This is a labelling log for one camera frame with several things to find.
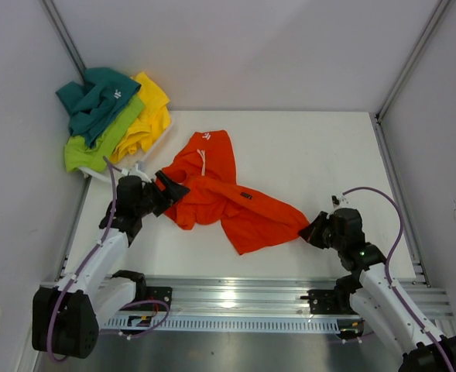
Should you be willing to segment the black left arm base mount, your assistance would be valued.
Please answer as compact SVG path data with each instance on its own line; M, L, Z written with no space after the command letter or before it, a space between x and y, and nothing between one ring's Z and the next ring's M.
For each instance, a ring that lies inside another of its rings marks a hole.
M122 306L120 311L139 310L157 313L170 309L173 294L171 287L150 287L144 274L130 270L118 270L111 278L126 279L134 284L134 298Z

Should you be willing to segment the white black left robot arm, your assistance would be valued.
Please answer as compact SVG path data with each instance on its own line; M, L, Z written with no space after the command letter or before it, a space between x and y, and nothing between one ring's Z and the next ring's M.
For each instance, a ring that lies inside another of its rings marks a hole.
M99 223L93 247L75 270L40 287L32 302L32 347L54 362L88 357L104 325L116 312L169 311L168 302L149 296L144 274L110 269L132 245L147 215L161 216L190 192L161 170L155 179L130 174L111 179L112 200Z

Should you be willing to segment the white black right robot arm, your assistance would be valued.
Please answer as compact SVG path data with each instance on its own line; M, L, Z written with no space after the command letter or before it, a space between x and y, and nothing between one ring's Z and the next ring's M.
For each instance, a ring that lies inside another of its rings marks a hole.
M382 251L368 242L353 208L320 212L299 235L311 246L336 250L349 274L331 290L304 296L313 315L359 315L400 359L401 371L456 371L456 336L430 321L389 270Z

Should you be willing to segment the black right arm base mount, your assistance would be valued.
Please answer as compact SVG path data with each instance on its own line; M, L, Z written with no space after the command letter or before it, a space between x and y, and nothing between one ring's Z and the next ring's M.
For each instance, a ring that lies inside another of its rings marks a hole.
M306 301L314 315L356 315L350 296L362 285L352 275L336 280L333 289L311 289L300 300Z

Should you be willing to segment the orange shorts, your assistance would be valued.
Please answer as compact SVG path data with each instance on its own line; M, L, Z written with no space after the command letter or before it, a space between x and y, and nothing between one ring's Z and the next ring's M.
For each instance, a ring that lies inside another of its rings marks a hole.
M293 241L309 225L292 205L237 184L235 155L224 130L195 132L163 172L190 189L165 215L183 230L220 222L240 255Z

